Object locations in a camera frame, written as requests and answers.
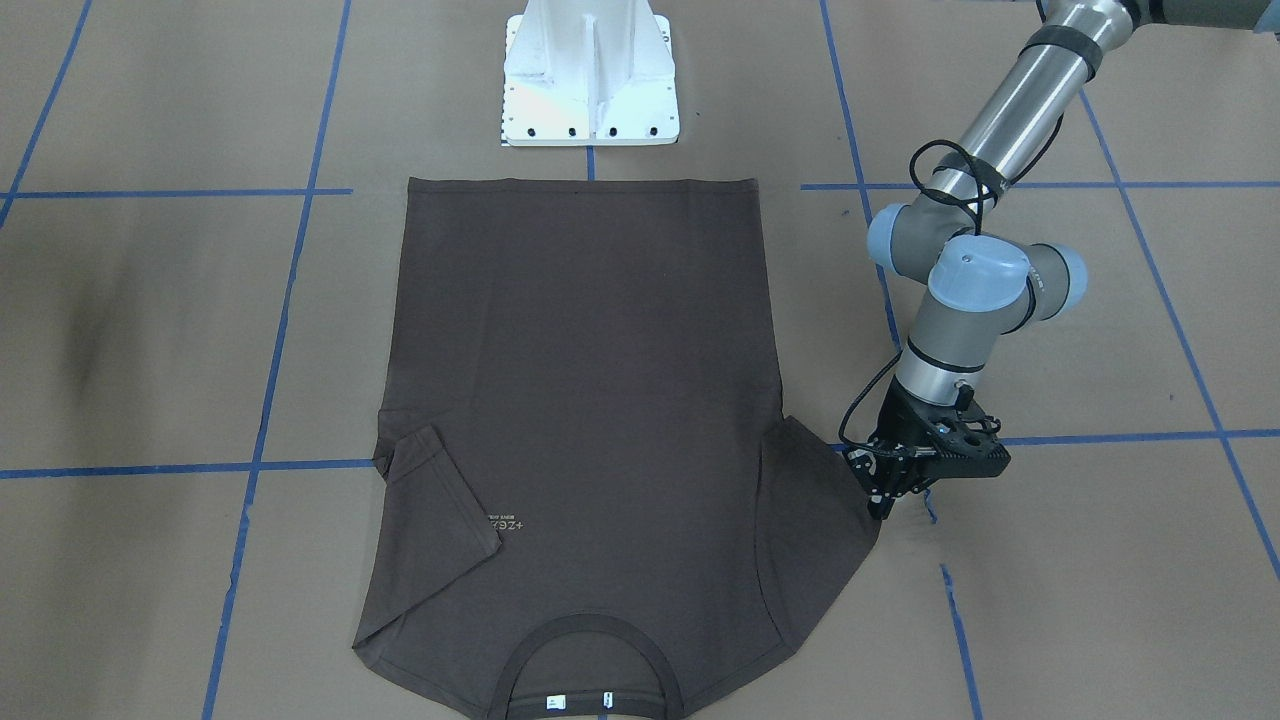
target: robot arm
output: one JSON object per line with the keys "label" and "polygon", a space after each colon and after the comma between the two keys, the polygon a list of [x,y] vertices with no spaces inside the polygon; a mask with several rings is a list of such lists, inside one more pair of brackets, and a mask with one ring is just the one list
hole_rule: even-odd
{"label": "robot arm", "polygon": [[[928,287],[876,432],[846,460],[873,516],[941,478],[989,478],[1009,464],[1000,421],[973,400],[1001,334],[1069,310],[1088,284],[1061,245],[983,234],[983,217],[1038,159],[1071,99],[1111,53],[1148,23],[1280,29],[1280,0],[1050,0],[1043,27],[957,142],[911,159],[920,195],[881,210],[868,251],[886,270]],[[951,149],[928,182],[915,161]]]}

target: blue tape line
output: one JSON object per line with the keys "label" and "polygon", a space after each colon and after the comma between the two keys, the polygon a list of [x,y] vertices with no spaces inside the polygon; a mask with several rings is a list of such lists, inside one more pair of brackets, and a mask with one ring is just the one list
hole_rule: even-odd
{"label": "blue tape line", "polygon": [[1124,187],[1138,188],[1224,188],[1224,187],[1280,187],[1280,181],[1135,181]]}
{"label": "blue tape line", "polygon": [[186,475],[191,473],[243,473],[252,462],[195,462],[187,465],[114,465],[99,468],[29,468],[0,470],[0,480],[28,478],[100,478],[111,475]]}
{"label": "blue tape line", "polygon": [[9,195],[4,199],[4,205],[0,205],[0,228],[4,227],[5,219],[9,217],[9,210],[13,208],[14,196],[18,193],[18,187],[22,184],[22,177],[27,174],[27,167],[31,164],[31,156],[36,152],[36,143],[40,142],[40,133],[45,131],[45,122],[49,120],[49,111],[54,109],[54,100],[58,99],[58,91],[63,87],[63,79],[67,77],[67,68],[72,64],[72,56],[76,55],[76,47],[79,45],[81,35],[84,32],[84,20],[88,19],[88,9],[93,5],[93,0],[84,0],[84,5],[81,8],[79,19],[76,20],[76,32],[72,33],[72,41],[67,46],[67,54],[63,55],[63,64],[58,68],[58,76],[54,77],[54,86],[49,90],[49,97],[45,99],[45,106],[40,109],[40,117],[36,118],[36,128],[31,131],[31,140],[27,141],[27,150],[22,154],[22,161],[18,164],[18,173],[13,177],[13,184],[9,186]]}
{"label": "blue tape line", "polygon": [[65,190],[18,192],[17,200],[88,200],[116,197],[302,197],[307,195],[351,195],[349,187],[248,187],[215,190]]}
{"label": "blue tape line", "polygon": [[343,470],[347,468],[372,468],[372,460],[275,460],[262,461],[257,466],[264,471],[276,470]]}
{"label": "blue tape line", "polygon": [[239,528],[236,530],[236,552],[232,553],[230,584],[227,594],[223,596],[223,614],[218,624],[218,641],[214,643],[214,660],[209,667],[209,685],[205,688],[205,708],[201,712],[202,720],[211,720],[214,716],[214,703],[218,701],[218,685],[223,678],[223,660],[227,657],[227,635],[232,629],[232,612],[236,610],[236,592],[239,591],[239,571],[244,564],[244,543],[248,539],[248,511],[253,506],[253,496],[257,495],[257,468],[248,473],[248,482],[244,484],[244,502],[241,505]]}
{"label": "blue tape line", "polygon": [[1271,533],[1267,532],[1267,524],[1262,520],[1258,503],[1253,500],[1249,482],[1244,479],[1244,470],[1240,469],[1240,462],[1235,459],[1235,448],[1225,437],[1220,442],[1222,452],[1226,454],[1226,462],[1231,466],[1231,474],[1235,475],[1235,484],[1240,488],[1240,495],[1244,496],[1244,505],[1249,509],[1249,516],[1253,518],[1253,527],[1257,528],[1258,537],[1262,538],[1262,547],[1267,552],[1267,560],[1271,561],[1271,571],[1280,580],[1280,556],[1276,556],[1276,546],[1271,542]]}
{"label": "blue tape line", "polygon": [[924,488],[924,511],[929,514],[929,524],[938,524],[938,514],[933,511],[933,488]]}
{"label": "blue tape line", "polygon": [[973,674],[973,659],[969,656],[969,639],[964,633],[964,620],[960,618],[960,606],[956,603],[956,588],[951,580],[951,570],[947,564],[942,568],[942,584],[947,589],[947,605],[951,606],[951,624],[956,630],[956,646],[960,648],[960,662],[964,666],[964,682],[969,687],[969,706],[973,708],[973,720],[982,720],[982,701],[978,698],[978,680]]}
{"label": "blue tape line", "polygon": [[1170,442],[1190,439],[1219,439],[1222,433],[1217,430],[1184,430],[1169,433],[1110,433],[1089,436],[1033,436],[1002,438],[1000,442],[1007,446],[1037,446],[1037,445],[1107,445],[1129,442]]}
{"label": "blue tape line", "polygon": [[[831,12],[827,9],[827,0],[818,0],[822,9],[822,27],[827,33],[827,53],[831,55],[831,72],[836,77],[836,94],[840,96],[840,111],[845,117],[845,136],[849,137],[849,156],[854,161],[854,177],[858,179],[858,195],[863,201],[863,219],[872,224],[872,201],[867,193],[867,178],[863,176],[863,160],[858,152],[858,133],[854,129],[854,115],[849,110],[849,97],[845,94],[845,77],[840,70],[840,56],[836,53],[836,36],[831,31]],[[884,297],[884,319],[888,322],[888,334],[893,341],[895,350],[902,350],[902,338],[897,332],[897,318],[893,316],[893,299],[888,293],[888,279],[884,269],[876,268],[876,279],[879,281],[881,295]]]}
{"label": "blue tape line", "polygon": [[[338,23],[338,40],[333,50],[333,64],[329,68],[329,85],[325,88],[324,105],[320,110],[320,127],[316,131],[315,150],[311,152],[311,173],[307,176],[307,190],[314,191],[316,178],[320,176],[320,159],[324,152],[325,133],[329,127],[329,113],[333,109],[333,95],[338,86],[338,68],[342,64],[342,50],[347,38],[347,22],[351,19],[351,0],[343,0],[342,20]],[[293,258],[289,261],[289,279],[284,286],[284,302],[280,306],[280,323],[275,332],[275,350],[271,352],[271,370],[268,374],[266,391],[262,398],[262,419],[257,429],[257,439],[253,446],[255,468],[250,470],[248,482],[244,484],[244,503],[241,509],[239,532],[236,534],[236,552],[232,555],[230,585],[223,598],[221,624],[218,628],[218,642],[214,644],[214,659],[209,669],[209,685],[205,689],[205,707],[202,720],[211,720],[214,705],[218,701],[218,685],[221,680],[223,660],[227,655],[227,635],[230,632],[232,612],[236,610],[236,592],[239,589],[239,571],[244,561],[244,544],[248,538],[248,511],[253,505],[253,496],[257,492],[259,464],[262,461],[262,451],[266,447],[266,429],[271,419],[271,405],[275,400],[275,383],[280,374],[280,359],[284,355],[284,337],[289,325],[289,302],[293,296],[293,284],[298,277],[298,260],[302,256],[302,247],[306,241],[307,224],[311,217],[311,201],[315,195],[308,192],[302,202],[302,215],[298,219],[298,234],[293,242]]]}
{"label": "blue tape line", "polygon": [[1248,430],[1226,430],[1222,433],[1229,438],[1267,438],[1280,437],[1280,428],[1257,428]]}
{"label": "blue tape line", "polygon": [[[1196,355],[1192,352],[1190,342],[1187,340],[1187,332],[1183,329],[1183,323],[1178,319],[1178,313],[1174,310],[1174,302],[1165,287],[1165,281],[1160,274],[1160,268],[1156,266],[1156,258],[1152,255],[1151,246],[1147,243],[1147,233],[1143,232],[1142,223],[1138,222],[1138,213],[1133,209],[1133,202],[1129,200],[1129,192],[1120,181],[1120,170],[1116,168],[1115,158],[1111,155],[1111,147],[1107,145],[1107,140],[1102,135],[1102,126],[1098,123],[1098,117],[1093,111],[1093,105],[1089,102],[1089,97],[1083,90],[1080,91],[1080,101],[1084,104],[1084,111],[1089,115],[1089,123],[1093,124],[1094,135],[1098,136],[1098,145],[1102,147],[1102,155],[1107,160],[1107,167],[1111,168],[1111,177],[1116,181],[1116,188],[1120,191],[1120,197],[1124,200],[1125,211],[1129,214],[1129,222],[1133,224],[1134,233],[1138,236],[1138,245],[1142,247],[1143,258],[1146,258],[1147,266],[1151,269],[1151,277],[1156,282],[1156,290],[1160,291],[1160,300],[1165,304],[1165,311],[1169,313],[1169,319],[1174,325],[1174,332],[1178,334],[1178,342],[1183,347],[1183,355],[1187,356],[1187,363],[1190,365],[1192,377],[1196,378],[1196,386],[1199,388],[1201,397],[1204,401],[1204,409],[1208,410],[1208,416],[1213,423],[1213,429],[1219,433],[1225,433],[1222,420],[1217,414],[1217,407],[1213,405],[1213,398],[1210,396],[1208,384],[1204,382],[1199,364],[1196,361]],[[1235,483],[1239,486],[1240,495],[1244,497],[1244,503],[1248,506],[1249,515],[1253,518],[1253,525],[1258,532],[1258,538],[1262,541],[1262,547],[1266,548],[1267,557],[1271,560],[1271,570],[1275,573],[1276,579],[1280,580],[1280,557],[1277,557],[1276,548],[1271,543],[1271,533],[1267,532],[1266,523],[1262,521],[1262,515],[1258,512],[1257,503],[1253,501],[1253,493],[1249,491],[1249,483],[1244,479],[1244,473],[1240,471],[1240,466],[1235,461],[1235,452],[1231,448],[1230,441],[1226,437],[1222,437],[1221,443],[1222,451],[1226,454],[1228,462],[1231,465],[1231,473],[1235,475]]]}

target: black tape band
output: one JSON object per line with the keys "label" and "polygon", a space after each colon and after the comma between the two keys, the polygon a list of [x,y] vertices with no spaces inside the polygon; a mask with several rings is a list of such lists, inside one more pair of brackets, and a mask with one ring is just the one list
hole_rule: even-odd
{"label": "black tape band", "polygon": [[[978,158],[977,155],[972,155],[972,158],[973,170],[969,169],[969,163],[965,163],[964,158],[961,158],[959,152],[947,152],[941,160],[938,160],[938,167],[933,168],[933,172],[960,170],[965,174],[977,172],[978,177],[974,179],[987,186],[987,190],[991,190],[992,195],[996,196],[996,200],[1000,200],[1000,196],[1009,191],[1009,178],[997,170],[995,165],[982,158]],[[986,192],[986,190],[979,188],[979,192]]]}
{"label": "black tape band", "polygon": [[920,350],[919,347],[916,347],[915,343],[911,342],[911,338],[906,338],[906,346],[909,348],[911,348],[911,352],[914,352],[915,356],[919,357],[920,360],[924,360],[929,365],[933,365],[934,368],[937,368],[940,370],[946,370],[948,373],[972,374],[972,373],[977,373],[977,372],[982,370],[983,368],[986,368],[986,365],[977,365],[977,366],[968,366],[966,368],[964,365],[952,365],[951,363],[943,363],[942,360],[938,360],[937,357],[933,357],[928,352],[925,352],[925,351]]}
{"label": "black tape band", "polygon": [[1089,79],[1093,79],[1093,76],[1098,74],[1098,67],[1102,65],[1102,47],[1097,42],[1093,42],[1092,37],[1074,27],[1044,26],[1036,31],[1036,35],[1027,41],[1027,45],[1023,46],[1023,53],[1037,45],[1056,45],[1075,53],[1089,67]]}

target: metal tube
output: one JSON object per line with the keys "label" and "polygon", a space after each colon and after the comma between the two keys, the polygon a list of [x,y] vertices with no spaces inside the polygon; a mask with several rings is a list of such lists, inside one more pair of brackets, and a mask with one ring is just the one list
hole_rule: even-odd
{"label": "metal tube", "polygon": [[[1046,24],[1076,29],[1103,53],[1123,45],[1134,29],[1133,18],[1116,0],[1057,3]],[[960,137],[960,145],[1005,178],[1016,177],[1088,79],[1088,63],[1078,54],[1056,45],[1027,49]],[[927,187],[957,199],[977,196],[975,181],[963,170],[940,170]],[[995,200],[988,200],[983,209],[993,206]]]}

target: brown t-shirt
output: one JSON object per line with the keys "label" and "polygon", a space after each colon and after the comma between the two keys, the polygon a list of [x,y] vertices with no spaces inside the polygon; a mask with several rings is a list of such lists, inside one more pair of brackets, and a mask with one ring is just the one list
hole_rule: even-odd
{"label": "brown t-shirt", "polygon": [[475,720],[744,685],[879,529],[781,407],[755,181],[411,179],[356,652]]}

